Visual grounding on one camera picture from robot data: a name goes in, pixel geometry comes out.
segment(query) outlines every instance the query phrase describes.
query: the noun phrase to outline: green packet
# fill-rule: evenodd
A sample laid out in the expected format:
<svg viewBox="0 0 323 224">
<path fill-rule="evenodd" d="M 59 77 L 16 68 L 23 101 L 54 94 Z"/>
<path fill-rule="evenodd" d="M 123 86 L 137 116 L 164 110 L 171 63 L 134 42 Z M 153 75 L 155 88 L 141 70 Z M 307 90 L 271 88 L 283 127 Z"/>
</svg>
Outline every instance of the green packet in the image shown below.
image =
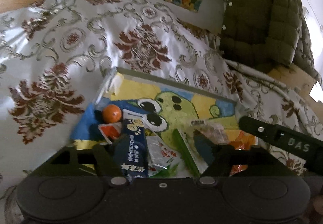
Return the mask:
<svg viewBox="0 0 323 224">
<path fill-rule="evenodd" d="M 208 164 L 189 145 L 187 140 L 189 136 L 185 132 L 175 129 L 172 135 L 177 150 L 181 153 L 188 170 L 194 177 L 199 177 L 208 168 Z"/>
</svg>

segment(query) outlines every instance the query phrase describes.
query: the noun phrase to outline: wooden surface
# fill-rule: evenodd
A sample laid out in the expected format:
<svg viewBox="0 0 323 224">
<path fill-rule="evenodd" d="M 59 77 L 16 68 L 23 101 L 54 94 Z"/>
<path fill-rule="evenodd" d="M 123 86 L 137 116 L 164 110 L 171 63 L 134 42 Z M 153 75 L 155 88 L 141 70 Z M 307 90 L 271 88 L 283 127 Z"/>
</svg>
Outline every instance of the wooden surface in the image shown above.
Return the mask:
<svg viewBox="0 0 323 224">
<path fill-rule="evenodd" d="M 306 101 L 320 122 L 323 121 L 323 103 L 316 102 L 309 95 L 314 84 L 317 82 L 314 78 L 294 64 L 290 68 L 278 65 L 267 75 L 286 84 L 291 89 L 296 88 L 295 91 Z"/>
<path fill-rule="evenodd" d="M 40 0 L 0 0 L 0 13 L 27 7 Z"/>
</svg>

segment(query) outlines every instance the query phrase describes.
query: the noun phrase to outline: black device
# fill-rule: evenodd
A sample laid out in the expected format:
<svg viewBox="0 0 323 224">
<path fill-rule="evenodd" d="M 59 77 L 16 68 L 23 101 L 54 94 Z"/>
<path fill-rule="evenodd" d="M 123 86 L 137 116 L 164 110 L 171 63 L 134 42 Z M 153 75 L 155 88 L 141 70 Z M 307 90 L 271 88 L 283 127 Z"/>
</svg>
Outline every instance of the black device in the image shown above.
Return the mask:
<svg viewBox="0 0 323 224">
<path fill-rule="evenodd" d="M 248 117 L 240 119 L 239 127 L 323 172 L 322 141 Z M 199 178 L 137 178 L 131 183 L 107 145 L 65 147 L 18 186 L 24 223 L 301 223 L 298 217 L 310 200 L 301 177 L 259 146 L 245 151 L 204 142 L 214 161 Z M 232 166 L 240 164 L 248 168 L 229 177 Z"/>
</svg>

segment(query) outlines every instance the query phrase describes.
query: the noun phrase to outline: round black disc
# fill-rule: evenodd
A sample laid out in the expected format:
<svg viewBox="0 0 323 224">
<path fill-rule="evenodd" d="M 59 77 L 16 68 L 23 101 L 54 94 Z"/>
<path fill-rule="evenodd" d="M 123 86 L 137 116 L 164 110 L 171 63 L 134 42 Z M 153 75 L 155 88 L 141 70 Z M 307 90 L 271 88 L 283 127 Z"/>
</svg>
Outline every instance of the round black disc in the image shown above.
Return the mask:
<svg viewBox="0 0 323 224">
<path fill-rule="evenodd" d="M 19 207 L 40 220 L 67 220 L 93 209 L 103 197 L 97 177 L 27 177 L 17 190 Z"/>
<path fill-rule="evenodd" d="M 229 177 L 222 193 L 234 209 L 258 221 L 294 219 L 310 199 L 309 187 L 300 177 Z"/>
</svg>

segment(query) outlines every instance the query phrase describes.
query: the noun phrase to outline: floral tablecloth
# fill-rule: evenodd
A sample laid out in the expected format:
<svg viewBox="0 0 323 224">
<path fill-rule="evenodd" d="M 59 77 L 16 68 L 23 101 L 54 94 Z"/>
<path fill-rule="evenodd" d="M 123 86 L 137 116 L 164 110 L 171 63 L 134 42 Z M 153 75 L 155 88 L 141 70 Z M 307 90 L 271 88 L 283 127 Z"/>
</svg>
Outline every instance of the floral tablecloth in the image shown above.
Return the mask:
<svg viewBox="0 0 323 224">
<path fill-rule="evenodd" d="M 67 144 L 112 66 L 216 93 L 237 101 L 237 118 L 322 139 L 322 124 L 294 91 L 225 61 L 203 32 L 191 33 L 163 4 L 45 0 L 0 15 L 0 23 L 0 223 L 22 220 L 17 184 Z M 304 173 L 304 161 L 275 147 L 270 152 Z"/>
</svg>

